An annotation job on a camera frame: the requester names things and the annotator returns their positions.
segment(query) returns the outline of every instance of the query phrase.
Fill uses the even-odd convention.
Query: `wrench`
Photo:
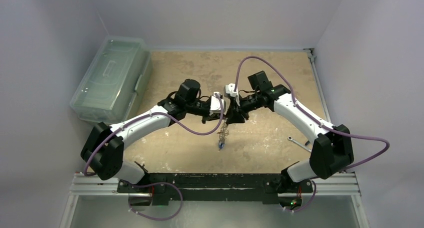
[[[291,142],[293,142],[293,143],[297,144],[298,146],[302,147],[304,150],[308,151],[309,153],[311,153],[311,152],[312,152],[312,150],[311,150],[311,149],[309,149],[308,147],[304,146],[302,143],[298,142],[297,140],[293,139],[291,136],[289,136],[287,139],[288,139],[289,141],[291,141]]]

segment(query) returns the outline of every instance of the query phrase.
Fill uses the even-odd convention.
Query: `gray wall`
[[[89,127],[69,101],[105,36],[90,0],[0,0],[0,227],[57,227]]]
[[[112,35],[154,48],[312,48],[341,0],[93,0]]]
[[[424,223],[423,11],[423,0],[342,0],[316,47],[333,121],[391,142],[355,169],[371,227]],[[353,145],[357,161],[383,147]]]

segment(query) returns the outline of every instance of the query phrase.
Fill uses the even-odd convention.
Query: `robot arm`
[[[234,84],[225,86],[225,95],[230,99],[230,105],[225,115],[226,124],[245,123],[249,119],[250,111],[266,107],[289,120],[313,144],[309,159],[281,171],[279,192],[284,192],[305,179],[313,177],[326,179],[353,163],[351,139],[324,130],[320,125],[311,122],[310,118],[294,105],[289,89],[283,85],[273,86],[264,71],[251,75],[248,79],[253,94],[246,97],[241,97],[238,90],[234,91]],[[188,79],[180,85],[178,91],[172,92],[149,111],[133,119],[111,126],[104,123],[97,124],[85,143],[81,157],[87,162],[94,150],[108,136],[120,129],[120,132],[117,132],[94,155],[90,167],[102,180],[117,177],[133,184],[139,183],[147,171],[141,165],[123,161],[124,150],[127,147],[158,129],[173,125],[173,119],[182,120],[187,113],[202,116],[202,123],[220,118],[220,99],[223,103],[223,110],[225,110],[225,102],[220,93],[215,92],[214,95],[203,101],[198,95],[200,92],[200,84],[195,80]],[[349,133],[344,125],[335,127],[313,114],[299,101],[297,104],[313,117],[321,120],[325,126]]]
[[[90,167],[102,180],[116,177],[130,183],[138,183],[147,171],[143,166],[124,161],[124,150],[144,136],[173,125],[175,120],[185,118],[187,113],[202,116],[202,123],[220,118],[221,103],[225,110],[225,101],[219,92],[214,92],[206,101],[201,100],[200,84],[196,80],[187,79],[165,99],[158,102],[147,112],[126,120],[122,123],[107,126],[99,123],[92,129],[84,148],[81,158],[86,162],[94,150],[111,134],[118,131],[99,151],[94,155]]]
[[[333,134],[320,127],[325,125],[349,133],[344,125],[335,127],[297,101],[298,105],[320,120],[321,125],[312,122],[295,106],[290,90],[283,85],[273,86],[264,71],[253,74],[248,79],[254,91],[252,91],[253,94],[246,97],[241,97],[238,90],[234,91],[234,84],[226,85],[225,96],[230,99],[226,123],[244,123],[249,119],[249,111],[267,107],[290,121],[313,144],[309,159],[300,161],[281,172],[282,186],[290,187],[293,183],[313,177],[327,179],[353,163],[351,139]]]

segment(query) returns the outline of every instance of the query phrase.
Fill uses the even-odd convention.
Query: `purple cable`
[[[134,188],[147,188],[147,187],[151,187],[151,186],[158,185],[158,184],[169,185],[169,186],[171,186],[172,188],[174,188],[178,192],[178,195],[179,195],[179,198],[180,198],[181,202],[179,203],[179,207],[178,207],[178,209],[176,210],[176,212],[174,214],[172,214],[172,215],[170,215],[168,217],[165,217],[165,218],[156,218],[156,217],[152,217],[152,216],[149,216],[149,215],[146,215],[146,214],[142,214],[142,213],[138,212],[137,210],[135,210],[131,206],[130,198],[128,198],[129,209],[132,212],[134,212],[135,214],[141,215],[141,216],[143,216],[143,217],[145,217],[147,219],[151,219],[151,220],[163,221],[163,220],[168,220],[168,219],[174,218],[180,212],[181,208],[183,207],[183,194],[181,194],[181,191],[175,185],[173,185],[171,183],[167,183],[167,182],[157,182],[157,183],[147,184],[147,185],[133,185],[133,184],[131,184],[131,186],[134,187]]]
[[[205,133],[200,133],[200,132],[196,132],[196,131],[194,131],[194,130],[192,130],[192,129],[190,129],[190,128],[188,128],[187,126],[185,126],[184,124],[182,124],[181,122],[179,122],[177,119],[175,119],[174,117],[172,117],[172,116],[170,116],[169,114],[167,114],[167,113],[162,113],[162,112],[153,112],[153,113],[151,113],[151,114],[147,114],[147,115],[143,115],[143,116],[140,116],[140,117],[137,117],[137,118],[135,118],[135,119],[133,119],[133,120],[131,120],[131,121],[129,121],[128,123],[126,123],[126,124],[124,124],[123,125],[123,128],[127,128],[128,126],[130,126],[130,125],[132,125],[132,124],[134,124],[135,122],[138,122],[138,121],[140,121],[140,120],[142,120],[142,119],[145,119],[145,118],[148,118],[148,117],[152,117],[152,116],[154,116],[154,115],[163,115],[163,116],[166,116],[166,117],[168,117],[168,118],[170,118],[171,120],[173,120],[175,123],[177,123],[178,125],[180,125],[182,128],[184,128],[185,130],[187,130],[188,132],[190,132],[190,133],[193,133],[193,134],[196,134],[196,135],[209,135],[209,134],[212,134],[212,133],[214,133],[220,126],[221,126],[221,123],[222,123],[222,121],[223,121],[223,118],[224,118],[224,105],[223,105],[223,103],[222,103],[222,101],[221,101],[221,97],[218,95],[218,94],[215,94],[215,97],[217,97],[218,98],[218,100],[219,100],[219,106],[220,106],[220,108],[221,108],[221,112],[220,112],[220,115],[219,115],[219,121],[218,121],[218,124],[215,126],[215,128],[213,128],[211,131],[208,131],[208,132],[205,132]],[[90,163],[92,162],[92,160],[94,159],[94,157],[95,157],[95,155],[98,153],[98,151],[103,147],[103,145],[104,144],[106,144],[113,136],[115,136],[116,134],[118,134],[120,131],[121,131],[122,129],[121,128],[118,128],[117,130],[115,130],[114,132],[112,132],[112,134],[110,134],[106,139],[104,139],[97,147],[96,147],[96,149],[93,151],[93,153],[90,155],[90,157],[88,158],[88,160],[87,160],[87,163],[85,164],[85,167],[84,167],[84,171],[83,171],[83,174],[85,175],[85,176],[93,176],[93,175],[95,175],[96,173],[94,173],[94,172],[92,172],[92,173],[87,173],[87,170],[88,170],[88,168],[89,168],[89,166],[90,166]],[[166,183],[166,182],[158,182],[158,183],[153,183],[153,184],[148,184],[148,185],[134,185],[134,184],[131,184],[132,186],[134,186],[134,187],[139,187],[139,188],[144,188],[144,187],[150,187],[150,186],[154,186],[154,185],[156,185],[156,184],[166,184],[166,185],[169,185],[169,186],[171,186],[172,188],[174,188],[174,189],[176,189],[177,190],[177,192],[178,192],[178,194],[179,194],[179,196],[180,196],[180,198],[181,198],[181,203],[180,203],[180,205],[179,205],[179,208],[178,208],[178,210],[173,214],[173,215],[171,215],[171,216],[169,216],[169,217],[166,217],[166,218],[156,218],[156,217],[151,217],[151,216],[148,216],[148,215],[145,215],[145,214],[141,214],[141,213],[138,213],[138,211],[136,211],[136,210],[134,210],[132,207],[131,207],[131,205],[130,205],[130,208],[131,208],[131,210],[134,212],[134,213],[136,213],[136,214],[139,214],[139,215],[141,215],[141,216],[143,216],[143,217],[146,217],[146,218],[148,218],[148,219],[152,219],[152,220],[167,220],[167,219],[171,219],[171,218],[173,218],[173,217],[175,217],[179,212],[180,212],[180,210],[181,210],[181,207],[183,206],[183,195],[181,194],[181,191],[175,186],[175,185],[173,185],[173,184],[171,184],[171,183]]]
[[[296,107],[302,112],[302,113],[304,113],[307,117],[309,117],[313,122],[315,122],[316,124],[318,124],[318,125],[321,125],[321,122],[319,121],[319,120],[317,120],[317,119],[315,119],[310,113],[308,113],[306,110],[304,110],[299,104],[297,104],[297,102],[296,102],[296,96],[295,96],[295,90],[294,90],[294,88],[293,88],[293,86],[288,82],[288,80],[287,79],[285,79],[285,77],[272,65],[272,64],[270,64],[268,61],[266,61],[265,59],[263,59],[263,58],[261,58],[261,57],[257,57],[257,56],[247,56],[247,57],[245,57],[244,59],[242,59],[241,61],[240,61],[240,64],[238,65],[238,69],[237,69],[237,75],[235,76],[235,87],[234,87],[234,91],[236,91],[237,90],[237,84],[239,83],[239,75],[240,75],[240,69],[242,68],[242,64],[246,61],[246,60],[248,60],[248,59],[258,59],[258,60],[261,60],[262,62],[264,62],[264,63],[266,63],[269,67],[271,67],[279,76],[280,76],[280,78],[282,78],[283,80],[284,80],[284,82],[288,85],[288,87],[290,88],[290,91],[291,91],[291,99],[293,100],[293,103],[296,105]],[[368,158],[366,158],[366,159],[364,159],[364,160],[361,160],[361,161],[359,161],[358,163],[355,163],[355,164],[352,164],[352,165],[349,165],[349,166],[347,166],[346,167],[346,169],[350,169],[350,168],[353,168],[353,167],[356,167],[356,166],[358,166],[358,165],[361,165],[361,164],[364,164],[364,163],[367,163],[368,161],[370,161],[370,160],[372,160],[372,159],[374,159],[374,158],[376,158],[376,157],[378,157],[378,156],[380,156],[381,154],[383,154],[384,152],[386,152],[388,149],[389,149],[389,147],[390,147],[390,143],[386,140],[386,139],[383,139],[383,138],[378,138],[378,137],[372,137],[372,136],[365,136],[365,135],[357,135],[357,134],[348,134],[348,133],[343,133],[343,132],[340,132],[340,131],[337,131],[337,130],[334,130],[334,129],[332,129],[331,127],[327,127],[327,126],[325,126],[325,125],[321,125],[321,127],[323,128],[323,129],[325,129],[325,130],[328,130],[328,131],[330,131],[330,132],[332,132],[332,133],[334,133],[334,134],[338,134],[338,135],[342,135],[342,136],[345,136],[345,137],[350,137],[350,138],[355,138],[355,139],[364,139],[364,140],[374,140],[374,141],[381,141],[381,142],[383,142],[383,143],[385,143],[385,147],[381,150],[381,151],[379,151],[379,152],[377,152],[376,154],[374,154],[374,155],[372,155],[372,156],[370,156],[370,157],[368,157]]]

